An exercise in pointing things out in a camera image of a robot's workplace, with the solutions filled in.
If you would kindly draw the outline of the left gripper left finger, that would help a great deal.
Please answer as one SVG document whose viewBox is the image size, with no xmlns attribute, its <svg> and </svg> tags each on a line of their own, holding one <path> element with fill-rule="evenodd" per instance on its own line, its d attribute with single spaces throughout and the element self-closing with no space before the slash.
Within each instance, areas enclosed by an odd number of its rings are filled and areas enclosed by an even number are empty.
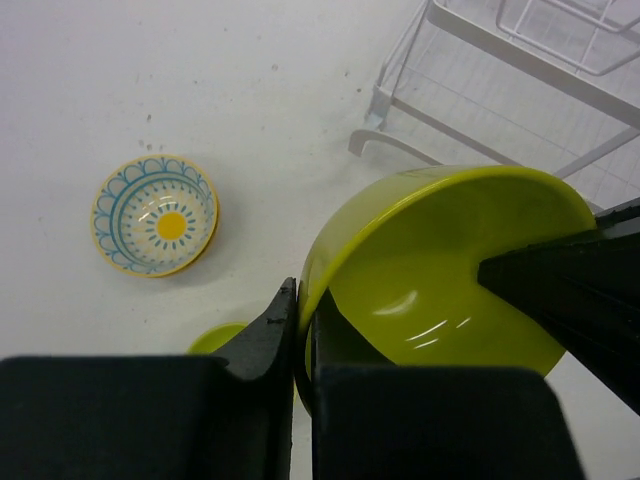
<svg viewBox="0 0 640 480">
<path fill-rule="evenodd" d="M 286 479 L 297 291 L 206 355 L 1 363 L 5 479 Z"/>
</svg>

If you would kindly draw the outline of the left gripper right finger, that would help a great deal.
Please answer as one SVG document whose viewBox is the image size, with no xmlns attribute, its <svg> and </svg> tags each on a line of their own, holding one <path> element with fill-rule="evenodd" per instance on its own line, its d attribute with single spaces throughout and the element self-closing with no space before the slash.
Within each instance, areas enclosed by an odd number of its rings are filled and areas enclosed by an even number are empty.
<svg viewBox="0 0 640 480">
<path fill-rule="evenodd" d="M 480 263 L 480 285 L 538 323 L 633 411 L 639 409 L 639 202 L 596 227 Z"/>
</svg>

